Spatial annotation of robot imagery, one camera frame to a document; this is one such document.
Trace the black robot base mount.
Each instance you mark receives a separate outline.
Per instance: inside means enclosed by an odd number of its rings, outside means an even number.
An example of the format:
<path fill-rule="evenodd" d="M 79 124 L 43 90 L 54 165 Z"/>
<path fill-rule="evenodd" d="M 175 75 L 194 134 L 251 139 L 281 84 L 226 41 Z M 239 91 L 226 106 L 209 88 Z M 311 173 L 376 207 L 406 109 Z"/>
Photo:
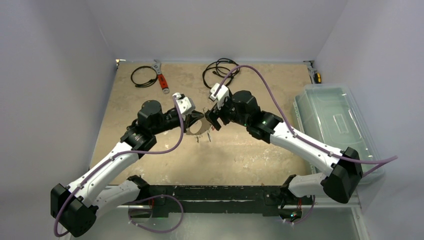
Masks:
<path fill-rule="evenodd" d="M 150 185 L 140 176 L 128 177 L 140 189 L 138 204 L 152 207 L 154 218 L 171 213 L 261 214 L 299 219 L 312 197 L 298 198 L 288 185 Z"/>

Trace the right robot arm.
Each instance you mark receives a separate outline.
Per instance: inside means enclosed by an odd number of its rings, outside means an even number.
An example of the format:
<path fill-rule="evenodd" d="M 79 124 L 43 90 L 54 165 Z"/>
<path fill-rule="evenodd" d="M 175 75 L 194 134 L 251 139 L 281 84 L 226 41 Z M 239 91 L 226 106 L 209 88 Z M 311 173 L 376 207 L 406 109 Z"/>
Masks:
<path fill-rule="evenodd" d="M 280 197 L 288 204 L 299 198 L 326 195 L 332 200 L 346 204 L 363 178 L 358 152 L 326 145 L 287 124 L 281 117 L 258 106 L 250 91 L 240 90 L 232 94 L 220 89 L 210 93 L 214 106 L 205 117 L 216 130 L 235 123 L 244 126 L 255 139 L 286 149 L 314 165 L 319 173 L 291 175 L 281 187 Z"/>

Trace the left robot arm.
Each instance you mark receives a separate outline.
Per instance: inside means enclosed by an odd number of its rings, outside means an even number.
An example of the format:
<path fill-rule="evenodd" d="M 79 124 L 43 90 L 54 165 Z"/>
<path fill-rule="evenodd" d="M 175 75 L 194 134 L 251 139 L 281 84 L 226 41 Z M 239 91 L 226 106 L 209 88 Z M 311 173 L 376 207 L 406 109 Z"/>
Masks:
<path fill-rule="evenodd" d="M 88 172 L 67 185 L 57 184 L 50 192 L 50 214 L 54 218 L 53 233 L 61 238 L 68 234 L 80 237 L 97 218 L 126 203 L 142 205 L 154 199 L 167 199 L 166 194 L 151 194 L 151 186 L 140 176 L 130 176 L 120 185 L 107 185 L 123 170 L 145 155 L 164 155 L 174 151 L 184 134 L 204 114 L 196 110 L 192 99 L 177 94 L 173 108 L 163 112 L 156 100 L 142 104 L 137 118 L 127 127 L 113 149 Z M 163 151 L 153 151 L 156 136 L 179 128 L 177 143 Z"/>

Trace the metal key organizer ring plate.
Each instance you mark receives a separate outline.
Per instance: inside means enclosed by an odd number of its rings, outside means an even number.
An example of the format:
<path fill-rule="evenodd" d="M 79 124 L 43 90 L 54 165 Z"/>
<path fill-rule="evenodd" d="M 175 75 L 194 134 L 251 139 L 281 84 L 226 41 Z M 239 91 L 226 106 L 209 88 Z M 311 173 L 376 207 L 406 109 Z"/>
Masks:
<path fill-rule="evenodd" d="M 201 109 L 201 113 L 206 113 L 206 111 L 209 110 L 208 108 L 204 107 Z M 185 130 L 185 134 L 187 136 L 192 136 L 194 137 L 194 139 L 196 140 L 197 143 L 200 142 L 200 138 L 203 137 L 203 134 L 206 134 L 209 138 L 209 134 L 212 128 L 212 125 L 206 120 L 205 116 L 204 118 L 201 119 L 202 120 L 202 128 L 200 130 Z"/>

